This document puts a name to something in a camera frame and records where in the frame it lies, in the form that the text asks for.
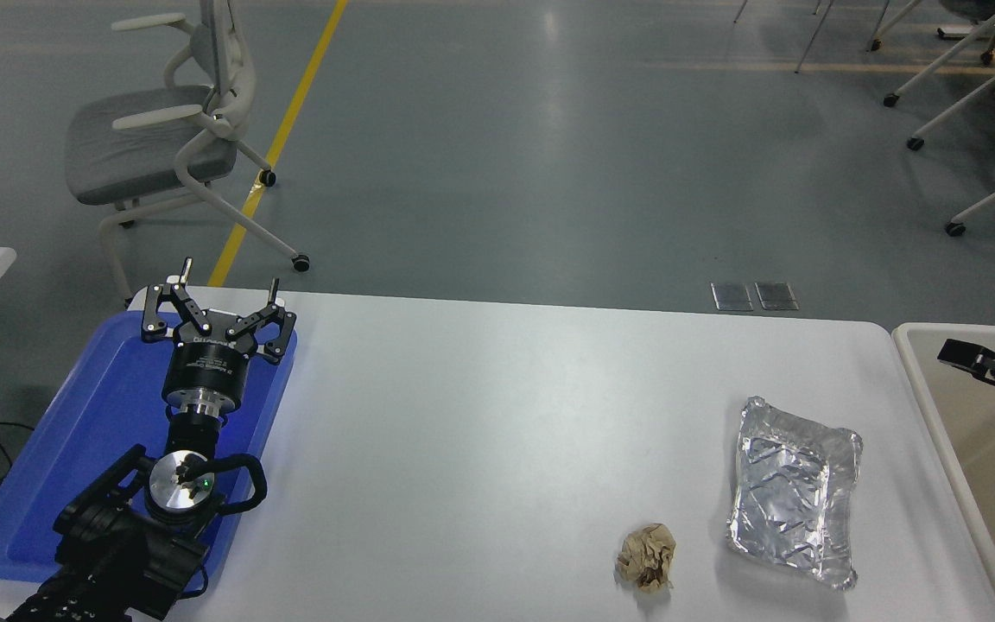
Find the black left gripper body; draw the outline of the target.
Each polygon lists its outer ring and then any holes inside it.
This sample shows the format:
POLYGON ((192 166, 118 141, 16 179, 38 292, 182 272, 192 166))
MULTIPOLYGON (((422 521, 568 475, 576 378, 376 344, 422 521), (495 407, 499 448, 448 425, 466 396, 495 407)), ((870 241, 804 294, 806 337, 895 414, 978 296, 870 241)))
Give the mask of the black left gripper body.
POLYGON ((206 323, 211 330, 206 336, 190 321, 178 324, 173 357, 162 386, 165 402, 181 405, 182 398, 195 390, 218 393, 230 405, 244 401, 251 357, 259 343, 249 333, 229 338, 226 331, 237 321, 237 314, 209 308, 206 323))

